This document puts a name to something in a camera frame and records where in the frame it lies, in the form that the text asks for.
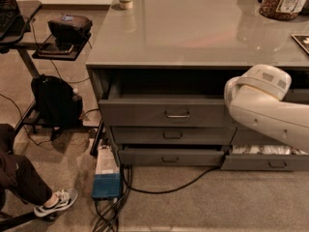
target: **plastic jar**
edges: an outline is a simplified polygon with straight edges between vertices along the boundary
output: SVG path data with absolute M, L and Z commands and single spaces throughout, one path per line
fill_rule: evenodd
M 263 0 L 260 13 L 263 16 L 288 20 L 298 16 L 306 0 Z

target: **shoe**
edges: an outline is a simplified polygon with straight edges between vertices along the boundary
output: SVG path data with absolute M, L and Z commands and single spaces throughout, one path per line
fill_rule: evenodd
M 76 189 L 67 189 L 56 192 L 59 201 L 56 205 L 50 208 L 46 208 L 44 206 L 37 206 L 34 208 L 34 213 L 38 218 L 42 218 L 47 216 L 48 214 L 65 211 L 68 207 L 70 207 L 78 196 L 78 191 Z
M 53 141 L 59 138 L 61 133 L 62 133 L 62 128 L 53 129 L 51 132 L 50 141 Z

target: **white label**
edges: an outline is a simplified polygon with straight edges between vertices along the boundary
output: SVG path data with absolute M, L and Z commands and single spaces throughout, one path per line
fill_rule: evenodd
M 306 0 L 280 0 L 277 7 L 278 13 L 299 13 Z

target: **metal handle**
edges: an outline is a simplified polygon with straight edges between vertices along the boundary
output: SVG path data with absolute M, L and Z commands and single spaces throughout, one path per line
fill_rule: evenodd
M 179 131 L 165 131 L 163 133 L 163 137 L 165 139 L 181 139 L 183 137 L 183 133 Z
M 165 117 L 169 119 L 186 119 L 190 117 L 190 113 L 187 111 L 184 115 L 170 115 L 165 111 Z
M 162 162 L 168 162 L 168 163 L 175 163 L 175 162 L 178 162 L 180 159 L 178 157 L 175 157 L 173 159 L 165 159 L 165 158 L 162 158 Z
M 285 163 L 284 161 L 282 161 L 282 162 L 274 162 L 274 163 L 271 163 L 269 161 L 268 164 L 269 164 L 269 166 L 271 168 L 287 168 L 288 167 L 287 163 Z

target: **gray floor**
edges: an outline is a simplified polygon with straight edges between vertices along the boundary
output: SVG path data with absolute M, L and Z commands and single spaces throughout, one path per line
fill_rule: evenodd
M 38 41 L 49 34 L 47 21 L 61 12 L 86 15 L 93 20 L 96 40 L 105 11 L 42 10 L 34 23 Z M 32 34 L 26 36 L 31 41 Z M 75 62 L 54 61 L 61 76 L 76 82 L 88 77 L 85 61 L 90 52 L 86 45 Z M 40 73 L 58 75 L 50 61 L 35 60 Z M 15 51 L 1 55 L 0 94 L 11 98 L 22 112 L 33 95 L 31 75 Z M 89 80 L 72 84 L 84 100 L 84 110 L 97 108 Z M 11 101 L 0 98 L 1 123 L 15 125 L 19 113 Z M 90 123 L 100 119 L 98 112 L 87 117 Z M 48 140 L 50 129 L 41 128 L 31 137 L 37 142 Z M 75 188 L 79 197 L 75 204 L 56 221 L 36 219 L 11 231 L 92 231 L 98 219 L 91 198 L 96 159 L 90 156 L 90 135 L 87 131 L 65 131 L 54 142 L 35 145 L 22 130 L 16 139 L 16 154 L 26 155 L 38 172 L 54 189 Z M 174 189 L 193 180 L 205 167 L 134 167 L 133 186 L 161 191 Z M 143 194 L 132 191 L 120 215 L 120 231 L 309 231 L 308 172 L 229 172 L 213 171 L 198 182 L 169 194 Z M 108 204 L 101 202 L 101 207 Z M 4 212 L 18 216 L 33 209 L 8 193 Z

